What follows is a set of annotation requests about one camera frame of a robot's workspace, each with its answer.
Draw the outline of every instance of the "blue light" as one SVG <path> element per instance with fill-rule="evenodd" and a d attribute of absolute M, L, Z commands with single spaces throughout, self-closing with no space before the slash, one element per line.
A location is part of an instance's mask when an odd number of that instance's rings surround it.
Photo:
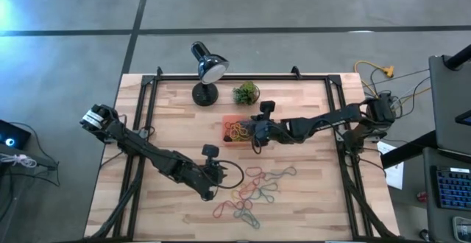
<path fill-rule="evenodd" d="M 11 5 L 10 0 L 0 0 L 0 35 L 2 30 L 12 26 Z"/>
<path fill-rule="evenodd" d="M 8 138 L 6 141 L 5 141 L 5 144 L 8 146 L 8 147 L 12 147 L 13 144 L 15 144 L 15 140 L 11 139 L 11 138 Z"/>

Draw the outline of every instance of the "keyboard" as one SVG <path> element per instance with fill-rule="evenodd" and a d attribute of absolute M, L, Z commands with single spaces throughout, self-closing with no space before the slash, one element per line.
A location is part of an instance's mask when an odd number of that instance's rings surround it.
<path fill-rule="evenodd" d="M 469 169 L 435 169 L 438 206 L 471 211 L 471 174 Z"/>

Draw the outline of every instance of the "desk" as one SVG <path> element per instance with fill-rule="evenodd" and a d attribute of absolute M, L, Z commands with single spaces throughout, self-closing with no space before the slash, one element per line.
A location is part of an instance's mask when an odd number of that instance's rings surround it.
<path fill-rule="evenodd" d="M 125 74 L 116 101 L 119 114 L 127 115 L 131 127 L 141 84 L 141 74 Z M 364 99 L 358 74 L 342 74 L 344 96 L 348 103 Z M 332 130 L 324 130 L 304 144 L 281 145 L 271 142 L 256 155 L 247 147 L 225 147 L 222 144 L 222 117 L 226 114 L 255 115 L 259 104 L 233 104 L 232 89 L 242 82 L 221 81 L 216 85 L 219 99 L 215 105 L 200 107 L 193 103 L 191 89 L 194 81 L 159 82 L 149 141 L 160 148 L 175 149 L 204 163 L 203 144 L 220 147 L 219 158 L 236 162 L 243 169 L 260 166 L 264 171 L 280 171 L 294 166 L 298 174 L 279 180 L 279 190 L 273 192 L 275 203 L 255 202 L 253 214 L 261 223 L 255 230 L 240 219 L 233 218 L 233 210 L 224 210 L 221 218 L 212 216 L 214 208 L 230 200 L 230 191 L 219 189 L 210 202 L 184 184 L 175 184 L 160 175 L 151 163 L 146 163 L 141 189 L 135 240 L 325 240 L 351 239 L 347 209 L 341 184 L 339 162 Z M 318 81 L 256 81 L 261 90 L 259 102 L 276 102 L 273 119 L 312 117 L 328 112 L 326 89 Z M 105 148 L 103 159 L 118 153 L 115 146 Z M 376 152 L 365 152 L 362 158 L 380 164 Z M 96 232 L 115 208 L 119 198 L 125 157 L 122 155 L 100 171 L 85 230 L 89 236 Z M 383 173 L 368 163 L 360 163 L 366 198 L 378 217 L 390 231 L 398 234 L 389 191 Z M 236 183 L 240 174 L 228 170 L 224 185 Z M 361 227 L 359 207 L 355 205 Z"/>

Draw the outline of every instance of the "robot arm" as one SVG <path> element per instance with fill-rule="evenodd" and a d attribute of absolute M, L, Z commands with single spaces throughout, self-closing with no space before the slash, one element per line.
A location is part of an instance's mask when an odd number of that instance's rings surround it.
<path fill-rule="evenodd" d="M 392 99 L 389 94 L 381 94 L 378 99 L 367 99 L 359 104 L 350 104 L 321 116 L 313 118 L 282 119 L 280 123 L 270 120 L 270 113 L 275 110 L 273 101 L 262 102 L 260 110 L 263 114 L 252 116 L 244 126 L 248 127 L 254 135 L 255 146 L 263 147 L 270 140 L 281 144 L 301 144 L 315 132 L 326 130 L 332 126 L 348 122 L 358 122 L 359 125 L 344 134 L 346 141 L 352 146 L 363 145 L 363 139 L 376 130 L 390 127 L 395 120 L 394 113 L 389 107 Z M 366 105 L 366 113 L 360 107 Z"/>
<path fill-rule="evenodd" d="M 139 134 L 128 130 L 118 119 L 116 110 L 106 105 L 94 105 L 83 116 L 80 122 L 82 127 L 94 134 L 100 141 L 113 138 L 118 147 L 128 155 L 143 155 L 148 158 L 159 173 L 173 180 L 175 183 L 184 183 L 199 193 L 205 201 L 214 198 L 211 187 L 220 186 L 226 177 L 223 166 L 219 161 L 213 160 L 219 154 L 219 148 L 206 144 L 203 155 L 208 159 L 205 165 L 198 166 L 190 158 L 177 151 L 159 149 L 146 141 Z"/>

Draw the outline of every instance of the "concrete floor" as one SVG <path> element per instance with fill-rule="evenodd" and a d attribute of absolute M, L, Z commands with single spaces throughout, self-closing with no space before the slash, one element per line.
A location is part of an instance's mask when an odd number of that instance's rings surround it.
<path fill-rule="evenodd" d="M 0 0 L 2 30 L 132 29 L 139 0 Z M 471 25 L 471 0 L 147 0 L 142 29 L 207 27 L 387 27 Z M 470 44 L 470 31 L 147 35 L 138 38 L 131 73 L 194 73 L 194 41 L 231 62 L 231 72 L 350 72 L 357 60 L 396 67 L 396 76 L 426 69 L 428 57 Z M 36 181 L 19 198 L 5 242 L 58 242 L 82 237 L 103 145 L 78 124 L 95 103 L 113 105 L 129 35 L 0 37 L 0 119 L 24 122 L 60 161 L 61 187 Z M 367 79 L 372 69 L 361 67 Z M 428 73 L 385 82 L 402 95 Z M 381 74 L 376 80 L 384 80 Z M 434 129 L 430 93 L 397 121 L 390 139 Z M 34 141 L 29 150 L 38 151 Z M 406 171 L 412 166 L 406 165 Z M 414 238 L 425 212 L 395 192 L 401 234 Z"/>

